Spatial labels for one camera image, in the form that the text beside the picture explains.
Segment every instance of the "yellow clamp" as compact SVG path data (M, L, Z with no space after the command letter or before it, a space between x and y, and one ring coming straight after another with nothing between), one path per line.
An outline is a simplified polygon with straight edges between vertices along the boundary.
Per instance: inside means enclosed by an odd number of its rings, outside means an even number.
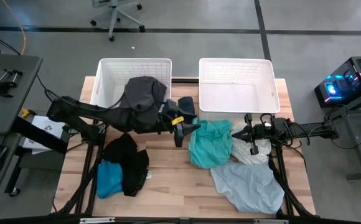
M182 121L184 121L185 119L183 118L183 116L180 116L178 118L175 118L171 121L172 125L176 125L177 123L180 123Z

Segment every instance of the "black desk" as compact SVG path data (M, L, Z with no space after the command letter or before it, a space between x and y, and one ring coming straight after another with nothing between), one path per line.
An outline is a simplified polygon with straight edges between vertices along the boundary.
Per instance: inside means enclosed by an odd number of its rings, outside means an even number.
M13 155L16 153L20 156L5 192L11 192L21 171L19 163L23 148L18 148L18 144L22 136L32 139L43 146L62 154L65 154L66 152L66 142L17 116L37 76L41 63L42 59L40 57L0 54L0 77L4 74L4 68L9 71L16 69L23 72L22 76L17 77L16 79L17 87L12 88L9 91L9 94L13 95L13 98L4 98L0 96L0 144L2 144L4 136L7 135L4 145L9 147L4 168L0 171L0 184ZM8 81L13 79L13 77L10 76L6 78Z

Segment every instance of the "white cloth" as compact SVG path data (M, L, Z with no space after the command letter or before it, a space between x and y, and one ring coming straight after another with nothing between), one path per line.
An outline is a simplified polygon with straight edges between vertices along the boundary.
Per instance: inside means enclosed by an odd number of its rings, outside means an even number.
M244 126L233 128L231 134L235 134L243 129ZM252 156L250 149L252 143L247 143L241 139L232 138L232 155L240 162L246 165L252 164L266 164L268 163L268 154L272 150L272 145L269 139L256 140L255 144L258 146L259 153Z
M228 162L211 168L218 194L224 194L239 212L275 214L284 191L268 164Z

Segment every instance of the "chair wheel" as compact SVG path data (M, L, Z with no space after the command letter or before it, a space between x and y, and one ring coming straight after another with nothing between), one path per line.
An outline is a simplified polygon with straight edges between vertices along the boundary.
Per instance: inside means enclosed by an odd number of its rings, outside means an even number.
M20 189L15 188L13 189L12 193L9 194L9 197L17 196L19 195L20 192L21 192Z

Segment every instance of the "white box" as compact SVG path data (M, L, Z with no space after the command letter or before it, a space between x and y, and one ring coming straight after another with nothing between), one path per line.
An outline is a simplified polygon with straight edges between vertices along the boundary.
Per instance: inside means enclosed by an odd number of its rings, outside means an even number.
M200 119L244 122L246 113L277 113L280 103L272 63L262 59L202 58Z
M158 58L104 58L99 61L91 102L107 108L116 103L130 78L149 76L167 87L164 99L171 99L172 62Z

